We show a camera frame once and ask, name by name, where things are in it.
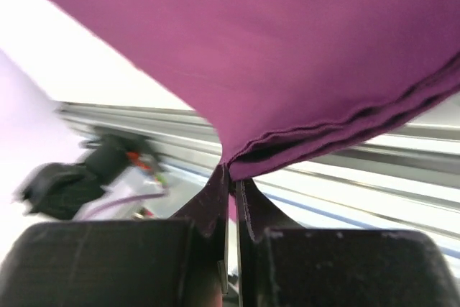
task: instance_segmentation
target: purple cloth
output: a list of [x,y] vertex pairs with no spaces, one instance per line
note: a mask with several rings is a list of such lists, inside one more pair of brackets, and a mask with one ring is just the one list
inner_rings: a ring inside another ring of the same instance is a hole
[[354,145],[460,89],[459,0],[52,1],[206,117],[233,179]]

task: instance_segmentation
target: folded fabric edge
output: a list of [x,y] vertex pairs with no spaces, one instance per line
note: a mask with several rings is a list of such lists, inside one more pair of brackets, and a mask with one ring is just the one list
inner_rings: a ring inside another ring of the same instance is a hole
[[357,145],[402,126],[459,91],[460,54],[457,54],[398,100],[371,110],[363,106],[347,122],[263,134],[229,161],[231,177],[234,180],[251,178]]

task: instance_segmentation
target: red object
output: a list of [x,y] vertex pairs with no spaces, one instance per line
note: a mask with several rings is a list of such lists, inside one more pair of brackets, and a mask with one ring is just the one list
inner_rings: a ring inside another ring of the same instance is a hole
[[129,159],[133,162],[133,164],[139,168],[142,168],[142,169],[145,169],[145,170],[149,170],[150,169],[150,166],[146,165],[145,163],[143,163],[139,158],[140,158],[140,154],[138,152],[128,152],[127,153]]

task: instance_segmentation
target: white surface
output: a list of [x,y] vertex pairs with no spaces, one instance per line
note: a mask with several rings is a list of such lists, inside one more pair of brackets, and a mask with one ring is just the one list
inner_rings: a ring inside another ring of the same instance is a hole
[[11,204],[16,187],[37,165],[72,162],[82,153],[80,137],[52,113],[54,108],[55,103],[0,52],[0,262],[29,225],[47,220],[24,217],[26,207]]
[[0,50],[58,101],[190,109],[48,0],[0,0]]

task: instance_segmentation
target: aluminum rail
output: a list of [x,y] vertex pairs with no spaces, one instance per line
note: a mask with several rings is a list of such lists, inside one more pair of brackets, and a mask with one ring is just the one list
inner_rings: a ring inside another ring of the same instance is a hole
[[[167,167],[203,185],[220,159],[215,130],[191,111],[62,104],[58,113],[86,136],[96,124],[147,135]],[[459,171],[460,132],[409,125],[255,180],[306,226],[421,230],[460,282]]]

